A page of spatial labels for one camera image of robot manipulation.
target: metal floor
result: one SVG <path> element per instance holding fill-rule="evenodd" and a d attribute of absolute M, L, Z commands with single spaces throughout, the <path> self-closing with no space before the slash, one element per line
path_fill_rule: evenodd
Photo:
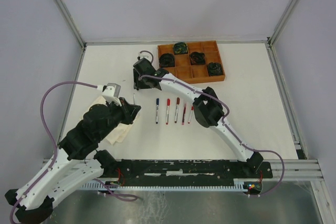
<path fill-rule="evenodd" d="M 264 189 L 273 185 L 264 182 Z M 251 199 L 242 193 L 227 192 L 129 193 L 142 199 L 122 202 L 99 196 L 95 191 L 76 191 L 55 209 L 46 223 L 322 223 L 309 182 L 284 182 L 270 195 Z"/>

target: blue marker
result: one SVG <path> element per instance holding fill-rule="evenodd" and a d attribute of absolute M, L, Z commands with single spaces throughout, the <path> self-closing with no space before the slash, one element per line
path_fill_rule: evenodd
<path fill-rule="evenodd" d="M 159 99 L 156 99 L 156 124 L 159 123 Z"/>

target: red wire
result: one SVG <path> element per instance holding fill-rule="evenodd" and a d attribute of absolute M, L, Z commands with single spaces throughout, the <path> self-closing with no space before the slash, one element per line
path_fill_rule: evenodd
<path fill-rule="evenodd" d="M 118 176 L 118 182 L 120 180 L 120 175 L 121 175 L 122 178 L 123 178 L 121 186 L 123 186 L 125 184 L 125 176 L 121 173 L 120 168 L 117 168 L 117 171 L 118 171 L 118 174 L 119 174 L 119 176 Z"/>
<path fill-rule="evenodd" d="M 262 182 L 262 179 L 263 179 L 263 175 L 262 175 L 262 171 L 260 170 L 260 179 L 259 179 L 259 183 Z"/>

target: white wall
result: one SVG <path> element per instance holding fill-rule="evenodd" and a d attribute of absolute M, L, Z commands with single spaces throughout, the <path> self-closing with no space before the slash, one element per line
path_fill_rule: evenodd
<path fill-rule="evenodd" d="M 336 0 L 301 0 L 275 48 L 308 151 L 336 204 Z"/>
<path fill-rule="evenodd" d="M 289 0 L 63 0 L 84 40 L 271 36 Z"/>
<path fill-rule="evenodd" d="M 51 157 L 40 100 L 53 84 L 74 79 L 80 51 L 53 0 L 0 0 L 0 223 L 9 223 L 11 209 L 4 194 Z M 58 88 L 45 104 L 55 137 L 70 90 Z"/>

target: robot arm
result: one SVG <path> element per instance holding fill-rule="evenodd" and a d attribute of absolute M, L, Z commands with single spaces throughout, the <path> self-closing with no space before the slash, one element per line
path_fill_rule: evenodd
<path fill-rule="evenodd" d="M 242 142 L 242 145 L 242 143 L 238 142 L 235 137 L 237 133 L 232 129 L 228 119 L 224 117 L 225 113 L 222 105 L 209 97 L 218 99 L 212 88 L 208 87 L 202 90 L 179 80 L 165 69 L 155 70 L 145 58 L 138 60 L 133 67 L 139 75 L 140 82 L 143 82 L 143 84 L 150 88 L 174 93 L 185 101 L 192 103 L 197 122 L 201 126 L 215 131 L 235 153 L 237 159 L 246 162 L 250 172 L 254 173 L 258 169 L 264 160 L 263 157 L 260 153 L 243 147 L 243 145 L 248 147 L 251 147 L 251 145 L 246 142 Z"/>
<path fill-rule="evenodd" d="M 6 193 L 8 203 L 12 206 L 16 204 L 18 210 L 15 215 L 21 223 L 43 222 L 78 187 L 94 178 L 109 175 L 116 169 L 117 162 L 108 151 L 98 151 L 90 162 L 64 178 L 75 165 L 95 151 L 119 123 L 132 124 L 141 109 L 138 105 L 128 104 L 124 98 L 118 98 L 120 86 L 117 84 L 109 83 L 98 86 L 98 89 L 102 91 L 106 105 L 92 106 L 84 114 L 83 120 L 67 133 L 53 157 L 56 159 L 53 166 L 49 168 L 53 161 L 51 158 L 24 187 Z"/>

